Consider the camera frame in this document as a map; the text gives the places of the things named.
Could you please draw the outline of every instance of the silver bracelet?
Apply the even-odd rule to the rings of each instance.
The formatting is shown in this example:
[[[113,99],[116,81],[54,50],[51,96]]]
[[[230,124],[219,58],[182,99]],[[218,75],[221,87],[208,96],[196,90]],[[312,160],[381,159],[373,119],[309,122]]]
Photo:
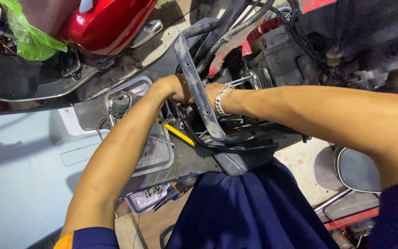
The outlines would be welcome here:
[[[232,85],[225,85],[218,93],[218,96],[216,97],[216,100],[214,101],[214,105],[216,105],[216,110],[218,111],[218,113],[222,116],[229,116],[229,114],[226,114],[224,112],[224,110],[222,110],[221,107],[221,100],[222,100],[222,94],[224,94],[225,91],[227,91],[227,89],[232,88],[234,89],[234,86]]]

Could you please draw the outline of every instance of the concrete floor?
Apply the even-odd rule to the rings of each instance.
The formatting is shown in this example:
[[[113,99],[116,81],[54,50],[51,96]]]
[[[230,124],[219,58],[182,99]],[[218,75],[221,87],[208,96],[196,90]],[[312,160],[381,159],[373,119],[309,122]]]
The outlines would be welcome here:
[[[229,0],[216,1],[211,17],[220,18],[229,3]],[[181,11],[184,16],[174,20],[176,15],[173,17],[172,12],[164,11],[164,6],[167,5],[170,9],[177,10],[175,13]],[[160,0],[152,15],[165,16],[165,19],[163,17],[159,19],[163,20],[163,23],[172,24],[165,26],[164,23],[166,28],[160,34],[134,51],[135,58],[145,66],[161,56],[180,31],[197,21],[196,5],[195,0]],[[318,205],[345,188],[334,175],[333,150],[326,141],[313,138],[306,144],[299,142],[277,151],[275,157],[291,170],[299,188],[312,206]],[[140,217],[129,214],[129,211],[122,211],[121,217],[115,220],[120,247],[122,249],[159,248],[159,234],[176,222],[186,200],[187,196],[177,201],[170,201],[157,213],[150,211]]]

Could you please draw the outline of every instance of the green plastic bag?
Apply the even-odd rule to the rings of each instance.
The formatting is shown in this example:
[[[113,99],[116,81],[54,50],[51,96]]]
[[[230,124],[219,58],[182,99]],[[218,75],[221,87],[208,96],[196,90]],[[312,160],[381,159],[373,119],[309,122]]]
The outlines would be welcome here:
[[[16,37],[18,55],[27,60],[47,60],[56,50],[67,52],[67,45],[32,26],[23,14],[18,0],[0,0],[7,12],[10,28]]]

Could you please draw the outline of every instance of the forearm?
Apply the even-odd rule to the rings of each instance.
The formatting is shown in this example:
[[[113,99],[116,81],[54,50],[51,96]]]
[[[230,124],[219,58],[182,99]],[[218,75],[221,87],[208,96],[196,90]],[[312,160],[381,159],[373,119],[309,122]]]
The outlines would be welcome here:
[[[384,187],[398,183],[397,94],[325,86],[232,90],[222,107],[370,155]]]
[[[99,145],[76,186],[61,235],[91,226],[114,229],[114,204],[133,174],[147,134],[171,94],[155,82]]]

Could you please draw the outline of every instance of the scooter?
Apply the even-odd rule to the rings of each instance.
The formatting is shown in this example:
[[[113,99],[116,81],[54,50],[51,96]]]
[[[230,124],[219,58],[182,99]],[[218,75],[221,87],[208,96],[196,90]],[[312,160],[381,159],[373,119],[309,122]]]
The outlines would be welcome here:
[[[8,27],[5,22],[4,27],[4,14],[0,13],[0,68],[5,71],[0,73],[0,100],[61,97],[108,71],[128,56],[130,49],[163,30],[161,20],[146,22],[157,2],[19,0],[27,21],[56,40],[64,41],[67,52],[59,51],[45,61],[20,58],[16,55],[16,37],[7,31],[12,25]]]

